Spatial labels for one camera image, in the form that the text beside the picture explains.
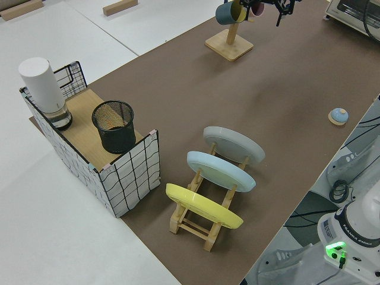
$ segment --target toaster oven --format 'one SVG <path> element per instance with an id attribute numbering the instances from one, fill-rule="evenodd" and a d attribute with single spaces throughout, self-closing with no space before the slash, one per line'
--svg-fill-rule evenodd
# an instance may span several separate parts
<path id="1" fill-rule="evenodd" d="M 363 23 L 363 18 L 366 16 L 368 30 L 374 37 L 380 39 L 380 1 L 371 0 L 366 9 L 367 1 L 331 0 L 326 14 L 368 35 Z"/>

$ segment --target small round knob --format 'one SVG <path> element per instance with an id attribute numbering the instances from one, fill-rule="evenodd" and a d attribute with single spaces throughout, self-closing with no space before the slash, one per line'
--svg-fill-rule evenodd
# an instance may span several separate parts
<path id="1" fill-rule="evenodd" d="M 328 114 L 328 119 L 334 125 L 342 126 L 348 121 L 349 114 L 343 108 L 335 108 Z"/>

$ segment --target green light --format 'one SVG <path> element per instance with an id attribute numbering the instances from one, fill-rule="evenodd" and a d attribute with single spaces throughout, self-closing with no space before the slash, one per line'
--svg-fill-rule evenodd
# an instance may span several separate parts
<path id="1" fill-rule="evenodd" d="M 329 257 L 331 257 L 331 255 L 333 253 L 336 253 L 336 251 L 339 251 L 341 250 L 342 248 L 345 248 L 346 247 L 346 243 L 345 242 L 334 242 L 330 245 L 327 245 L 326 246 L 326 253 Z"/>

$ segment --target yellow plate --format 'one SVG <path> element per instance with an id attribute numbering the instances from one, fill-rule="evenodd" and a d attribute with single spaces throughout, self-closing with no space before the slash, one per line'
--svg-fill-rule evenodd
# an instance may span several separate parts
<path id="1" fill-rule="evenodd" d="M 186 188 L 168 183 L 166 184 L 166 195 L 190 211 L 214 223 L 221 223 L 224 227 L 237 229 L 243 223 L 238 215 L 222 205 Z"/>

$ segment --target storage box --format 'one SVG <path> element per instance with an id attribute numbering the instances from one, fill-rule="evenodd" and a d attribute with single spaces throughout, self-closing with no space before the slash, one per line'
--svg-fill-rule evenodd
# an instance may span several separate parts
<path id="1" fill-rule="evenodd" d="M 154 129 L 145 137 L 136 132 L 137 143 L 132 150 L 121 155 L 107 153 L 89 115 L 102 100 L 87 89 L 80 63 L 73 62 L 54 73 L 73 115 L 68 130 L 59 131 L 46 119 L 27 87 L 21 88 L 20 93 L 71 173 L 115 217 L 120 217 L 160 185 L 159 132 Z"/>

